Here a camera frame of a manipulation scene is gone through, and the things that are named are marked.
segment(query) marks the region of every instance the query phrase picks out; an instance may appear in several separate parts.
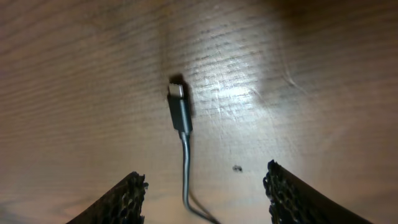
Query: small debris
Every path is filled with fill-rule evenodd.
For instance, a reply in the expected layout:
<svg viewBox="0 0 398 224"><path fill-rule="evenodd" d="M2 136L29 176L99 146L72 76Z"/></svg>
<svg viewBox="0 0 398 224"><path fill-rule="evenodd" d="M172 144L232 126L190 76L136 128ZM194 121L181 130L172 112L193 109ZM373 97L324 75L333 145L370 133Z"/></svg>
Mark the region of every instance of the small debris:
<svg viewBox="0 0 398 224"><path fill-rule="evenodd" d="M235 172L243 172L243 169L241 166L235 165L232 167L232 170Z"/></svg>

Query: wooden table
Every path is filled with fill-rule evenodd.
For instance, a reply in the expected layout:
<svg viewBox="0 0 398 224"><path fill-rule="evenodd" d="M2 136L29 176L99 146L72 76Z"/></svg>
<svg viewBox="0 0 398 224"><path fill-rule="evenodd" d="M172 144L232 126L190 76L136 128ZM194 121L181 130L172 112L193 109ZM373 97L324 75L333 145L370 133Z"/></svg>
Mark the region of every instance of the wooden table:
<svg viewBox="0 0 398 224"><path fill-rule="evenodd" d="M398 223L397 10L1 0L0 223L65 223L134 170L149 183L146 223L205 223L182 204L166 100L176 73L193 95L192 192L222 223L271 222L271 159L358 215Z"/></svg>

